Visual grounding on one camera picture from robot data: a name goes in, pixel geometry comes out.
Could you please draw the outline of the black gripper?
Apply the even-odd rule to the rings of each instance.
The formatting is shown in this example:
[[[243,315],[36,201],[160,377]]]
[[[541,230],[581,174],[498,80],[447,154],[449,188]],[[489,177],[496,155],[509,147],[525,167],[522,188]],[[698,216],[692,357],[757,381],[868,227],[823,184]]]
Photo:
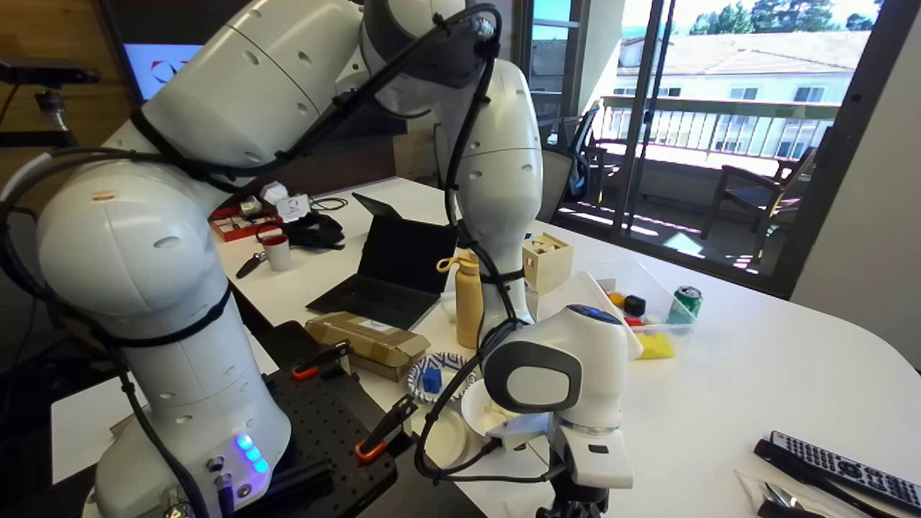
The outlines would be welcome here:
[[[607,491],[597,491],[597,488],[581,488],[573,485],[570,479],[557,479],[554,480],[554,508],[550,515],[554,518],[603,518],[607,512]]]

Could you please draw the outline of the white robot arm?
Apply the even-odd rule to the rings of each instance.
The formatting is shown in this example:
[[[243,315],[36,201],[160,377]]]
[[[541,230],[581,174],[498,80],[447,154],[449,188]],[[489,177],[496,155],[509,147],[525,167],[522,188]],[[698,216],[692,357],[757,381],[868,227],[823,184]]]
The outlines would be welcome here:
[[[629,326],[593,306],[548,321],[528,306],[522,246],[544,161],[528,79],[498,44],[502,14],[478,0],[246,0],[105,145],[14,174],[17,190],[63,184],[39,220],[39,259],[13,280],[83,321],[144,393],[98,465],[92,512],[184,502],[213,518],[267,492],[295,427],[260,377],[208,220],[365,102],[443,129],[447,206],[483,282],[472,368],[548,439],[558,511],[630,488]]]

